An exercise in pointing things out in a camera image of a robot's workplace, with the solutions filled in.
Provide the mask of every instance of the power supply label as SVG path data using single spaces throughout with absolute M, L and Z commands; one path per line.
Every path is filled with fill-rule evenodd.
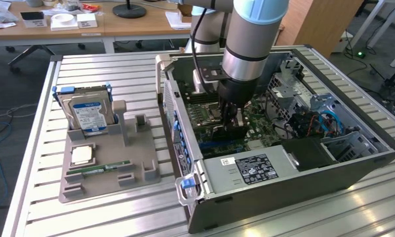
M 236 159 L 236 165 L 248 185 L 277 178 L 276 171 L 265 154 Z
M 97 132 L 105 129 L 105 116 L 98 112 L 101 110 L 99 102 L 75 104 L 73 110 L 83 131 Z

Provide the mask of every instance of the blue cable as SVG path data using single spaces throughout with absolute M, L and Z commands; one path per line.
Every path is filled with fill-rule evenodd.
M 337 126 L 339 126 L 340 129 L 341 129 L 341 133 L 344 133 L 344 126 L 343 126 L 343 124 L 341 124 L 341 122 L 340 122 L 340 119 L 337 118 L 337 115 L 336 115 L 332 111 L 328 111 L 328 110 L 321 111 L 320 114 L 319 114 L 319 122 L 320 122 L 320 124 L 321 124 L 321 128 L 323 128 L 325 131 L 329 131 L 328 128 L 325 127 L 325 125 L 324 125 L 323 122 L 321 122 L 321 121 L 323 121 L 323 117 L 321 117 L 321 115 L 324 115 L 324 114 L 331 115 L 331 116 L 335 118 L 335 121 L 336 121 L 336 123 L 337 123 Z
M 5 140 L 5 138 L 9 137 L 10 133 L 11 133 L 11 125 L 7 122 L 0 122 L 0 124 L 3 124 L 7 126 L 7 131 L 6 134 L 3 135 L 3 137 L 0 139 L 0 142 L 2 142 Z
M 3 196 L 0 200 L 0 204 L 3 202 L 6 195 L 7 195 L 7 185 L 6 185 L 6 180 L 5 180 L 5 176 L 3 176 L 3 172 L 2 172 L 2 168 L 1 168 L 1 164 L 0 164 L 0 175 L 2 178 L 2 182 L 3 182 Z

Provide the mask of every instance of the hard drive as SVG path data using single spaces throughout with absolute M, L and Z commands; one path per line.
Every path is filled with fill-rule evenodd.
M 114 124 L 110 108 L 110 86 L 53 87 L 53 97 L 58 102 L 70 130 L 81 129 L 85 136 L 106 133 L 106 126 Z

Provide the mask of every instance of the metal slotted surface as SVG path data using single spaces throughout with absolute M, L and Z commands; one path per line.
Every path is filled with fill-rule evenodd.
M 353 86 L 319 54 L 294 47 L 395 138 L 395 118 Z M 57 201 L 66 120 L 43 86 L 43 113 L 37 115 L 38 134 L 29 138 L 2 236 L 189 236 L 184 209 L 177 203 L 173 171 L 154 96 L 154 56 L 164 52 L 65 56 L 51 62 L 49 84 L 91 86 L 106 81 L 113 99 L 126 102 L 126 118 L 146 114 L 160 163 L 161 182 L 73 204 Z M 304 78 L 317 93 L 324 86 Z M 395 161 L 371 172 L 347 190 L 193 235 L 266 236 L 395 236 Z

